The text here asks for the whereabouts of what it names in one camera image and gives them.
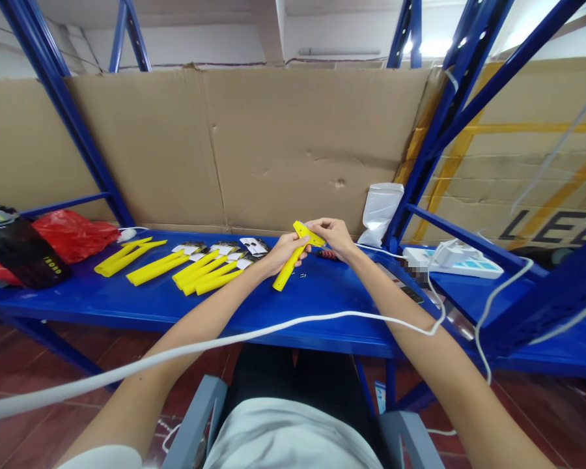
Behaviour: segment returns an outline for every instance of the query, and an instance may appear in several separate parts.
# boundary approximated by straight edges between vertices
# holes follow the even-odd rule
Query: black pants
[[[380,429],[371,416],[362,384],[349,355],[300,350],[293,366],[290,348],[246,343],[234,368],[220,426],[246,399],[276,397],[315,407],[347,423],[388,461]]]

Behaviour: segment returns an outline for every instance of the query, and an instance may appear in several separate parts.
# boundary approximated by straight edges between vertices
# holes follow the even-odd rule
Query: person's arm
[[[380,313],[431,329],[435,320],[352,242],[342,220],[307,223],[358,275]],[[444,328],[427,336],[387,322],[399,347],[447,413],[474,468],[553,468],[510,417],[473,362]]]
[[[308,242],[296,233],[284,234],[264,259],[205,299],[180,319],[144,355],[156,355],[171,348],[205,342],[219,337],[228,321],[254,288],[276,275],[293,251]],[[104,445],[135,448],[141,457],[147,454],[167,394],[180,375],[200,356],[186,355],[141,371],[122,381],[106,405],[70,446],[56,466],[76,455]]]

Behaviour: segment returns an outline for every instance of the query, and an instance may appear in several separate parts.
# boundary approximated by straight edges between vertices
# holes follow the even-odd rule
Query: cardboard sheet
[[[30,210],[98,192],[43,86],[35,79],[0,80],[0,203]],[[113,219],[104,201],[75,210]]]
[[[342,218],[354,234],[371,184],[392,180],[427,70],[209,70],[209,127],[231,227],[288,231]]]
[[[403,159],[429,70],[181,70],[66,80],[138,225],[279,234],[344,218]],[[0,81],[0,202],[97,188],[41,85]],[[75,208],[112,220],[105,203]]]
[[[586,117],[513,215],[510,208],[586,104],[586,58],[527,64],[446,149],[419,206],[505,248],[586,241]],[[536,132],[522,132],[534,129]],[[413,218],[404,239],[450,237]]]

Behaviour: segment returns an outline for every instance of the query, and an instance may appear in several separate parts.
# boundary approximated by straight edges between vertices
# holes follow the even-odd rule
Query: gray chair
[[[208,422],[217,428],[228,387],[219,378],[204,376],[182,420],[178,434],[161,469],[192,469],[198,454],[205,459],[213,444],[213,431],[204,432]],[[421,418],[413,412],[388,412],[379,417],[380,429],[391,454],[393,467],[404,467],[402,441],[414,469],[444,469],[441,458]]]

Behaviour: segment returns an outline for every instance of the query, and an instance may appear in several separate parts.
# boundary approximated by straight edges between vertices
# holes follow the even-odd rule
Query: red plastic bag
[[[75,264],[102,251],[119,238],[119,230],[100,221],[94,223],[71,210],[57,210],[33,222],[33,227],[68,264]],[[0,265],[0,280],[11,285],[21,282]]]

